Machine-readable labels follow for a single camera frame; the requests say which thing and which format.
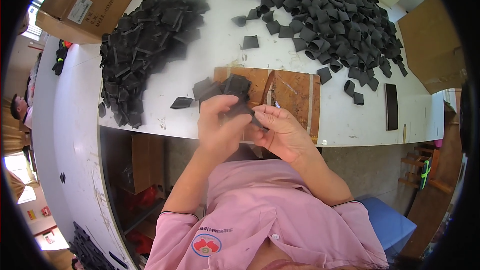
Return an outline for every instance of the person's chin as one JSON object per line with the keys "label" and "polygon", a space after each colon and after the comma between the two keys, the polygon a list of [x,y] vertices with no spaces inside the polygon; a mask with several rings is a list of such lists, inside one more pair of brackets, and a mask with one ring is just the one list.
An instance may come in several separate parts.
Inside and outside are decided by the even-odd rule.
{"label": "person's chin", "polygon": [[308,264],[289,261],[286,259],[278,259],[269,263],[268,265],[263,267],[261,270],[318,270],[318,269],[321,269],[321,268],[308,265]]}

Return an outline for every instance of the black phone case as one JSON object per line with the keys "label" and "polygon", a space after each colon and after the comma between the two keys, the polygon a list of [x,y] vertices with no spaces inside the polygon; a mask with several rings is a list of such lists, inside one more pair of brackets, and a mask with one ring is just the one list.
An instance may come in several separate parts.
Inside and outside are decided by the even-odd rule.
{"label": "black phone case", "polygon": [[396,85],[385,84],[385,98],[387,105],[387,130],[399,129],[399,103]]}

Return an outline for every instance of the logo on shirt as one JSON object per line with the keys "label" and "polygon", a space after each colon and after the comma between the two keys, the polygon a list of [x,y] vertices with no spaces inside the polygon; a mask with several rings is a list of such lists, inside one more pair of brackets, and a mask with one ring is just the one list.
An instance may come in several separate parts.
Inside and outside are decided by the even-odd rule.
{"label": "logo on shirt", "polygon": [[201,233],[191,242],[191,249],[201,257],[209,257],[222,249],[222,242],[211,234]]}

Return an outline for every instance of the blue chair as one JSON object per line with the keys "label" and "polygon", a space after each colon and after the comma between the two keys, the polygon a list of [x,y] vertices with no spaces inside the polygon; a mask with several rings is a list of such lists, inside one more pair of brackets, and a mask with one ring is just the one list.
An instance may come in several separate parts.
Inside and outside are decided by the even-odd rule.
{"label": "blue chair", "polygon": [[376,197],[360,200],[388,261],[400,253],[417,225]]}

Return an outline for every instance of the hand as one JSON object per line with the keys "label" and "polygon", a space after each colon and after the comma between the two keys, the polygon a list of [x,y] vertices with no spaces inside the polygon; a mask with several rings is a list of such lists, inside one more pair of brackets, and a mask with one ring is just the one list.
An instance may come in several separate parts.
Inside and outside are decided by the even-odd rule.
{"label": "hand", "polygon": [[217,166],[237,151],[243,129],[252,121],[250,114],[237,115],[220,125],[219,113],[228,112],[238,102],[233,95],[217,95],[201,103],[198,119],[199,151]]}
{"label": "hand", "polygon": [[249,126],[250,130],[254,130],[250,137],[255,145],[265,147],[287,163],[318,153],[310,136],[289,111],[265,104],[252,110],[255,118],[270,129],[264,133],[256,126]]}

